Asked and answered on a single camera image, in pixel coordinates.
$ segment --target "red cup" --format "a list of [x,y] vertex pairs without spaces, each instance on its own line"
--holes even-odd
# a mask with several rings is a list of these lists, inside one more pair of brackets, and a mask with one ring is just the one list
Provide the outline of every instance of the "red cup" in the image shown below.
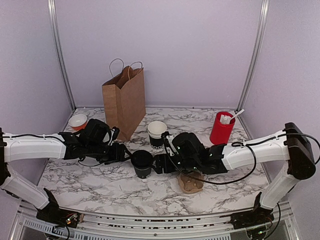
[[220,111],[216,114],[213,128],[210,134],[210,141],[214,145],[218,144],[227,144],[232,132],[232,129],[234,128],[236,118],[232,119],[230,124],[222,124],[220,122],[221,115],[227,115],[231,118],[233,115],[226,111]]

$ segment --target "white plastic spoon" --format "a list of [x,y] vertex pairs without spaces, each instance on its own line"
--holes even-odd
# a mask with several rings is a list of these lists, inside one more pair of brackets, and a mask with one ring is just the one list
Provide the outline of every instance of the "white plastic spoon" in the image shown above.
[[231,122],[232,119],[234,119],[235,117],[239,116],[239,115],[242,114],[244,111],[245,111],[244,109],[240,110],[237,114],[235,114],[235,115],[230,119],[230,122]]

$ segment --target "marble surface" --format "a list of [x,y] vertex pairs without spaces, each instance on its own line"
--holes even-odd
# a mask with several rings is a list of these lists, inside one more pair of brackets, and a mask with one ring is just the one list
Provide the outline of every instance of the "marble surface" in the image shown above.
[[[209,135],[216,113],[220,110],[198,108],[147,108],[146,116],[126,146],[133,153],[147,150],[152,154],[163,149],[153,149],[149,143],[147,126],[152,121],[163,121],[168,131],[176,135],[193,132],[209,147]],[[103,108],[77,109],[75,114],[105,120]],[[247,135],[237,120],[230,142],[245,140]],[[83,164],[97,162],[86,158]],[[227,182],[238,179],[252,166],[231,170],[228,173],[206,175],[205,179]],[[226,212],[252,207],[259,191],[268,185],[260,164],[246,179],[228,185],[204,184],[203,191],[185,194],[179,187],[177,173],[156,174],[149,178],[136,176],[130,161],[86,167],[77,160],[49,160],[39,186],[52,191],[61,207],[78,211],[132,215],[132,216],[181,216]]]

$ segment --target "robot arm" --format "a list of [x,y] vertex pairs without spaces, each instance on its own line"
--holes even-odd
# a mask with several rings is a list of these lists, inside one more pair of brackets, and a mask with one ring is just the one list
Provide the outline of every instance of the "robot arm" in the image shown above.
[[[60,209],[49,190],[34,185],[7,163],[36,158],[79,158],[83,161],[87,156],[104,164],[123,162],[128,159],[125,154],[130,156],[131,153],[124,144],[113,143],[118,134],[118,128],[110,129],[97,119],[91,119],[85,129],[75,133],[14,135],[2,133],[0,129],[0,188],[33,204],[38,209],[37,218],[53,223],[63,222],[62,219],[66,220],[65,216],[72,212]],[[77,225],[77,217],[69,221],[70,227]]]
[[234,213],[231,223],[235,229],[263,224],[274,219],[273,208],[301,180],[311,178],[316,172],[309,140],[294,123],[286,123],[285,129],[275,134],[244,142],[214,145],[205,148],[193,133],[181,133],[176,137],[165,133],[166,146],[170,148],[169,160],[156,162],[156,166],[186,173],[197,169],[204,174],[221,174],[229,170],[270,161],[284,161],[283,167],[272,183],[255,199],[253,210]]

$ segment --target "purple wall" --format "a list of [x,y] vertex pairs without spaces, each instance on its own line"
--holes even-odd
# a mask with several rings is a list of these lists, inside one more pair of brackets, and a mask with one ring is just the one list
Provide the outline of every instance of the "purple wall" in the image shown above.
[[57,0],[77,106],[103,105],[108,65],[122,58],[144,63],[149,106],[236,108],[260,9],[259,0]]
[[[270,1],[265,37],[244,120],[261,137],[294,122],[320,140],[320,4],[317,0]],[[315,158],[318,147],[313,146]],[[269,164],[275,176],[281,163]],[[297,184],[289,201],[302,239],[320,237],[320,171]]]
[[[55,53],[47,1],[0,1],[0,127],[5,132],[60,131],[71,110]],[[45,161],[11,164],[37,183]],[[0,190],[0,240],[7,240],[19,201]]]

